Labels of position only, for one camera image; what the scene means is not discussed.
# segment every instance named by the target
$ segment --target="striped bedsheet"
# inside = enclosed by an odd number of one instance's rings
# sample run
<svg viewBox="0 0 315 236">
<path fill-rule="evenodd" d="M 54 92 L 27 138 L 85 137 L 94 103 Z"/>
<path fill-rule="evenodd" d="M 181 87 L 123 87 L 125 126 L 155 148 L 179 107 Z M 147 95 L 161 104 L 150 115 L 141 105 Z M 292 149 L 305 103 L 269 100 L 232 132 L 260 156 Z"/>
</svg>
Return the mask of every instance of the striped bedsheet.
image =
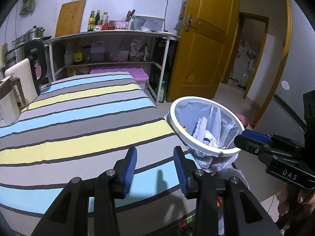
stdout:
<svg viewBox="0 0 315 236">
<path fill-rule="evenodd" d="M 121 235 L 155 235 L 191 215 L 196 202 L 181 193 L 173 162 L 174 147 L 186 149 L 124 72 L 53 82 L 0 128 L 1 213 L 16 233 L 31 235 L 71 178 L 97 177 L 130 145 L 138 160 L 129 195 L 116 200 Z M 93 209 L 90 198 L 89 224 Z"/>
</svg>

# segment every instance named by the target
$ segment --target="wooden cutting board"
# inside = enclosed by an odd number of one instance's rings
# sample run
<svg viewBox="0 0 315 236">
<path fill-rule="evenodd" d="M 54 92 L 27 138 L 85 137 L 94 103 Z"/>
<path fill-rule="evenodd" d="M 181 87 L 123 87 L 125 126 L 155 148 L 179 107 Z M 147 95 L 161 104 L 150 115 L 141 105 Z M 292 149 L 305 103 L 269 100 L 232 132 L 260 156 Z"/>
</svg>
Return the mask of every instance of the wooden cutting board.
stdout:
<svg viewBox="0 0 315 236">
<path fill-rule="evenodd" d="M 86 0 L 65 3 L 61 6 L 55 37 L 79 33 Z"/>
</svg>

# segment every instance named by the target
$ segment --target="door lock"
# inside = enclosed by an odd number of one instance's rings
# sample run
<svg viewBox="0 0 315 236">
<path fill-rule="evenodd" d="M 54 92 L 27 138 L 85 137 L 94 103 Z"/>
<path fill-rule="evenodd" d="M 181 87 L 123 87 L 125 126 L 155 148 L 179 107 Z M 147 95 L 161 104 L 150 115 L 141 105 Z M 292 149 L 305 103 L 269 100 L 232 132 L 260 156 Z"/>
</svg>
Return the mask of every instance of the door lock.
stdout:
<svg viewBox="0 0 315 236">
<path fill-rule="evenodd" d="M 199 20 L 193 20 L 192 18 L 193 18 L 193 16 L 190 13 L 188 13 L 187 17 L 186 17 L 186 22 L 185 22 L 185 31 L 187 31 L 187 32 L 189 31 L 189 28 L 190 28 L 192 22 L 197 23 L 197 24 L 201 24 L 201 22 Z"/>
</svg>

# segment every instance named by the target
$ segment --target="yellow stripe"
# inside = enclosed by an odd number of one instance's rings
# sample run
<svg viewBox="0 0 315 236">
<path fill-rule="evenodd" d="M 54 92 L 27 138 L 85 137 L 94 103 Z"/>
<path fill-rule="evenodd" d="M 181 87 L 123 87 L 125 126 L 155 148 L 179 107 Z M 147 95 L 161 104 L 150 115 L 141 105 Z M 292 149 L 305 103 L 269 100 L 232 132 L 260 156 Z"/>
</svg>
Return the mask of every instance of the yellow stripe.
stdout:
<svg viewBox="0 0 315 236">
<path fill-rule="evenodd" d="M 173 133 L 165 120 L 91 136 L 47 142 L 36 146 L 3 150 L 1 164 L 32 163 L 97 153 Z"/>
<path fill-rule="evenodd" d="M 43 99 L 43 100 L 39 100 L 34 103 L 31 103 L 27 107 L 23 108 L 21 112 L 24 112 L 26 110 L 32 110 L 32 109 L 39 108 L 46 105 L 52 105 L 58 102 L 73 100 L 77 98 L 87 98 L 87 97 L 93 97 L 93 96 L 109 94 L 109 93 L 114 93 L 114 92 L 119 92 L 119 91 L 136 90 L 136 89 L 140 89 L 140 86 L 135 83 L 131 83 L 128 85 L 123 85 L 123 86 L 109 86 L 109 87 L 103 87 L 103 88 L 98 88 L 98 89 L 82 90 L 82 91 L 78 91 L 74 93 L 60 94 L 55 97 L 51 97 L 51 98 L 47 98 L 47 99 Z"/>
</svg>

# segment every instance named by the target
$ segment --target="blue stripe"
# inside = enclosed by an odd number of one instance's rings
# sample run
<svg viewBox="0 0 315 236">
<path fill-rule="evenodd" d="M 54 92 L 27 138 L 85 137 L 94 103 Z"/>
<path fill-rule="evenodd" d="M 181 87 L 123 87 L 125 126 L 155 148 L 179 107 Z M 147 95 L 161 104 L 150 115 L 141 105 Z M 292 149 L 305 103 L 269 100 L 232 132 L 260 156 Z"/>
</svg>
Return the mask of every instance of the blue stripe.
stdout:
<svg viewBox="0 0 315 236">
<path fill-rule="evenodd" d="M 104 114 L 128 111 L 148 106 L 154 106 L 149 98 L 140 98 L 136 100 L 121 101 L 117 103 L 96 105 L 81 109 L 74 109 L 70 111 L 58 112 L 47 116 L 33 118 L 17 122 L 9 127 L 0 128 L 0 137 L 12 134 L 13 132 L 23 132 L 31 129 L 49 126 L 56 123 L 64 123 L 73 120 L 81 120 Z"/>
<path fill-rule="evenodd" d="M 186 157 L 195 161 L 191 154 L 186 154 Z M 156 168 L 135 174 L 130 193 L 124 200 L 116 199 L 116 207 L 150 198 L 178 184 L 174 161 L 170 161 Z M 61 190 L 62 188 L 19 190 L 0 186 L 0 203 L 18 210 L 44 214 Z M 94 198 L 90 198 L 89 203 L 89 212 L 93 212 Z"/>
<path fill-rule="evenodd" d="M 131 75 L 103 75 L 98 77 L 89 77 L 89 78 L 82 78 L 72 81 L 61 82 L 57 84 L 53 84 L 51 86 L 47 86 L 40 90 L 41 94 L 49 93 L 54 90 L 60 90 L 67 87 L 77 86 L 81 84 L 88 84 L 100 81 L 108 81 L 108 80 L 118 80 L 118 79 L 133 79 Z"/>
</svg>

